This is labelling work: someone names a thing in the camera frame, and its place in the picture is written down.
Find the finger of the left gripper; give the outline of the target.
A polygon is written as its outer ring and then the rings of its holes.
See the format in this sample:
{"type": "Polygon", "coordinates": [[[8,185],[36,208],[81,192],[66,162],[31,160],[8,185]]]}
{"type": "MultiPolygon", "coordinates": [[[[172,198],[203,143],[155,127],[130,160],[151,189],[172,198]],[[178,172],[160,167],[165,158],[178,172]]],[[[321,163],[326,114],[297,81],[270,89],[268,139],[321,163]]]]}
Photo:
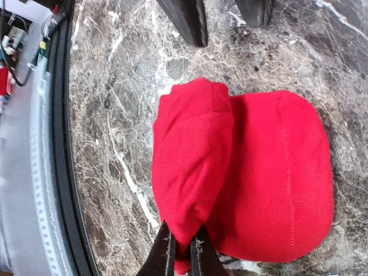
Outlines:
{"type": "Polygon", "coordinates": [[[235,2],[249,27],[269,25],[275,0],[236,0],[235,2]]]}
{"type": "Polygon", "coordinates": [[[203,0],[157,0],[184,41],[195,47],[208,46],[203,0]]]}

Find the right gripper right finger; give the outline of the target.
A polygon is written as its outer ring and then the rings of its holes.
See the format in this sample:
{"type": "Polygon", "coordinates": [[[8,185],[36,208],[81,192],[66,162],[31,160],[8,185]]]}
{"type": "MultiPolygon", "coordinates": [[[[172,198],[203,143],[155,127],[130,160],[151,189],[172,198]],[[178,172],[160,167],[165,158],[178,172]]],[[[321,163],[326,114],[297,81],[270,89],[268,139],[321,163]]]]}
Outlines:
{"type": "Polygon", "coordinates": [[[190,243],[191,276],[229,276],[221,264],[206,226],[203,224],[190,243]]]}

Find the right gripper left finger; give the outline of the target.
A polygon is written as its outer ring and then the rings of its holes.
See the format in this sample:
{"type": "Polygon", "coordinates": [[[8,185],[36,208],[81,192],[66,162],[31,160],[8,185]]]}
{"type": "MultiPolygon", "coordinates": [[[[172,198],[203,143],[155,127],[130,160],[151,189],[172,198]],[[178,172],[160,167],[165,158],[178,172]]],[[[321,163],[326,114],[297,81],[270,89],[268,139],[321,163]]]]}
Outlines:
{"type": "Polygon", "coordinates": [[[174,276],[175,253],[176,239],[164,221],[137,276],[174,276]]]}

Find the red Santa sock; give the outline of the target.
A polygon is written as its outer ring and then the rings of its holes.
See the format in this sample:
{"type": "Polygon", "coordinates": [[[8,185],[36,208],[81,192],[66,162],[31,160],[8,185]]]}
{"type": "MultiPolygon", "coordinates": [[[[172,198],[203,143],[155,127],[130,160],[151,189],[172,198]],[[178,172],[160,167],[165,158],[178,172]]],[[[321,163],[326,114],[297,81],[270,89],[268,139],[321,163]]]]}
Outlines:
{"type": "Polygon", "coordinates": [[[231,96],[201,78],[160,98],[152,187],[180,275],[202,225],[224,255],[273,263],[307,255],[331,229],[333,184],[324,125],[295,93],[231,96]]]}

